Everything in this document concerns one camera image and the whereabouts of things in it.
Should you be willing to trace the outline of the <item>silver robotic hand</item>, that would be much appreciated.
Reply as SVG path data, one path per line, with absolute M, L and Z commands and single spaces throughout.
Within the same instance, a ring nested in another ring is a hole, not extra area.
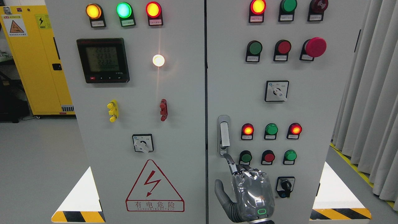
M 215 194 L 227 217 L 234 223 L 271 219 L 275 202 L 267 173 L 248 165 L 236 165 L 225 153 L 232 175 L 232 186 L 237 202 L 225 193 L 223 182 L 215 180 Z

